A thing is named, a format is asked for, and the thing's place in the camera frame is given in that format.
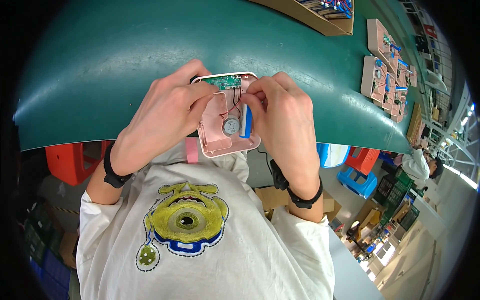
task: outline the embroidered cartoon monster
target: embroidered cartoon monster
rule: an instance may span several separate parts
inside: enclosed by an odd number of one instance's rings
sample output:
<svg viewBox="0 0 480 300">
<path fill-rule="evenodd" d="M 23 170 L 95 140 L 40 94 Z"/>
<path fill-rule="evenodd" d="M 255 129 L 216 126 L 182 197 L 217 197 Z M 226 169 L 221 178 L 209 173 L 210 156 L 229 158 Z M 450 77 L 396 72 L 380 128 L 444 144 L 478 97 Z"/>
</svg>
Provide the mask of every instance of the embroidered cartoon monster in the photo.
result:
<svg viewBox="0 0 480 300">
<path fill-rule="evenodd" d="M 173 254 L 197 256 L 222 238 L 228 206 L 218 197 L 203 195 L 216 194 L 216 185 L 186 182 L 158 189 L 159 194 L 170 192 L 173 194 L 144 217 L 147 241 L 137 253 L 137 266 L 142 271 L 149 271 L 158 264 L 158 250 L 152 240 L 166 245 Z"/>
</svg>

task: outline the green circuit board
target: green circuit board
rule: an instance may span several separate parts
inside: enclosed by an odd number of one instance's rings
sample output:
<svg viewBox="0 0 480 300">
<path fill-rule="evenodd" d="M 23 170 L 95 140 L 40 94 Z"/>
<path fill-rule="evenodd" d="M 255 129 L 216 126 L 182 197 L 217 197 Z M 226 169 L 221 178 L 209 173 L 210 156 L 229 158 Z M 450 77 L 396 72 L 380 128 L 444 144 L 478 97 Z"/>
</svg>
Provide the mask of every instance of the green circuit board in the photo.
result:
<svg viewBox="0 0 480 300">
<path fill-rule="evenodd" d="M 231 88 L 241 87 L 240 75 L 204 78 L 202 81 L 205 81 L 208 84 L 216 85 L 220 90 L 229 90 Z"/>
</svg>

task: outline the person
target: person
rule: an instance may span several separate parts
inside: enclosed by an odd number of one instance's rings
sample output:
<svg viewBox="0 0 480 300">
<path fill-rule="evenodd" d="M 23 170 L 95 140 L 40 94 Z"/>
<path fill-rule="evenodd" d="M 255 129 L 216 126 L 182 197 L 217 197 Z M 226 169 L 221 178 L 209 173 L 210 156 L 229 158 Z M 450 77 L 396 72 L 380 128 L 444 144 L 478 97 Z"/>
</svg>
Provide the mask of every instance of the person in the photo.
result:
<svg viewBox="0 0 480 300">
<path fill-rule="evenodd" d="M 153 81 L 94 171 L 80 208 L 82 299 L 333 298 L 321 195 L 310 209 L 290 199 L 268 221 L 245 183 L 243 153 L 200 154 L 197 164 L 185 163 L 184 138 L 218 91 L 206 82 L 189 83 L 210 74 L 191 60 Z M 253 82 L 241 100 L 291 192 L 300 199 L 318 196 L 309 96 L 280 72 Z M 130 190 L 122 193 L 132 173 Z"/>
<path fill-rule="evenodd" d="M 401 166 L 418 188 L 423 188 L 428 178 L 435 179 L 443 173 L 443 161 L 439 157 L 432 159 L 429 151 L 423 150 L 420 145 L 413 148 L 412 155 L 392 153 L 395 156 L 393 163 Z"/>
</svg>

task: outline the black wire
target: black wire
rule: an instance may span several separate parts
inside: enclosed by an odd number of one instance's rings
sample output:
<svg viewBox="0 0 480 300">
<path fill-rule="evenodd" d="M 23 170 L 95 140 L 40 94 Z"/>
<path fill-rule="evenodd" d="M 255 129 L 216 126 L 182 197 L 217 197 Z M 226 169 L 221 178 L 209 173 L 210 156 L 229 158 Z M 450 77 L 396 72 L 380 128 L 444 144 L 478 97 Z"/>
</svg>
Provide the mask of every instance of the black wire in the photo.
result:
<svg viewBox="0 0 480 300">
<path fill-rule="evenodd" d="M 257 151 L 259 153 L 265 154 L 265 161 L 267 162 L 267 167 L 268 167 L 268 170 L 270 171 L 270 175 L 272 175 L 272 169 L 270 168 L 270 164 L 268 163 L 268 153 L 267 152 L 262 152 L 262 151 L 258 150 L 258 148 L 257 148 Z"/>
<path fill-rule="evenodd" d="M 233 88 L 233 106 L 239 111 L 239 117 L 241 115 L 241 112 L 240 112 L 240 109 L 238 106 L 235 106 L 235 88 Z"/>
</svg>

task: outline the small dc motor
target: small dc motor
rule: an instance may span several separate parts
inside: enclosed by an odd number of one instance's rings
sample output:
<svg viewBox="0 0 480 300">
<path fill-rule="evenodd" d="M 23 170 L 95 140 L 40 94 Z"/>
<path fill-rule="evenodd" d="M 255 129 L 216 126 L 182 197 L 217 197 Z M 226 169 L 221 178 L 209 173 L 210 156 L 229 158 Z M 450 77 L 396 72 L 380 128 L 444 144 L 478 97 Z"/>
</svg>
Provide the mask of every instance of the small dc motor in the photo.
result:
<svg viewBox="0 0 480 300">
<path fill-rule="evenodd" d="M 240 130 L 240 121 L 237 119 L 237 117 L 231 116 L 228 117 L 224 122 L 223 122 L 223 132 L 227 135 L 230 136 L 232 134 L 237 133 Z"/>
</svg>

